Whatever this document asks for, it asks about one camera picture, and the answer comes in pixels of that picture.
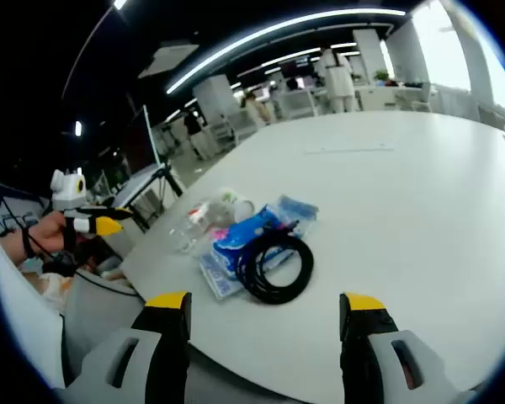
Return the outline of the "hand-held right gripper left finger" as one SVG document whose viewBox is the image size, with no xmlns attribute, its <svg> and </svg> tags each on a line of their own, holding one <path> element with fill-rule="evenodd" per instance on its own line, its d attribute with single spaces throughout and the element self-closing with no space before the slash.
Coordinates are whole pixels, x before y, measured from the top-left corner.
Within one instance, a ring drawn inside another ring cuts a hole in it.
<svg viewBox="0 0 505 404">
<path fill-rule="evenodd" d="M 112 332 L 85 357 L 65 402 L 184 403 L 191 300 L 188 291 L 148 300 L 130 328 Z"/>
</svg>

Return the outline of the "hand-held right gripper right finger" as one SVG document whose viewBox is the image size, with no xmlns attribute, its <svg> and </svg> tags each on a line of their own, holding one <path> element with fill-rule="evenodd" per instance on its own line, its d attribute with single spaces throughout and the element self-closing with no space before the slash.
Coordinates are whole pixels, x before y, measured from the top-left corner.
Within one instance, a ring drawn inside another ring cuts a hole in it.
<svg viewBox="0 0 505 404">
<path fill-rule="evenodd" d="M 470 403 L 443 360 L 415 333 L 400 331 L 379 300 L 339 297 L 340 368 L 346 403 Z"/>
</svg>

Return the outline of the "person's left hand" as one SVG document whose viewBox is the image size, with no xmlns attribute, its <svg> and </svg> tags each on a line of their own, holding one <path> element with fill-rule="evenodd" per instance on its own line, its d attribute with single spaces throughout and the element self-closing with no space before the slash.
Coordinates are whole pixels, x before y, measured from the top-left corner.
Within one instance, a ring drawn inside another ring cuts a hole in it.
<svg viewBox="0 0 505 404">
<path fill-rule="evenodd" d="M 60 211 L 43 216 L 28 229 L 28 241 L 34 253 L 58 253 L 65 249 L 63 231 L 66 217 Z"/>
</svg>

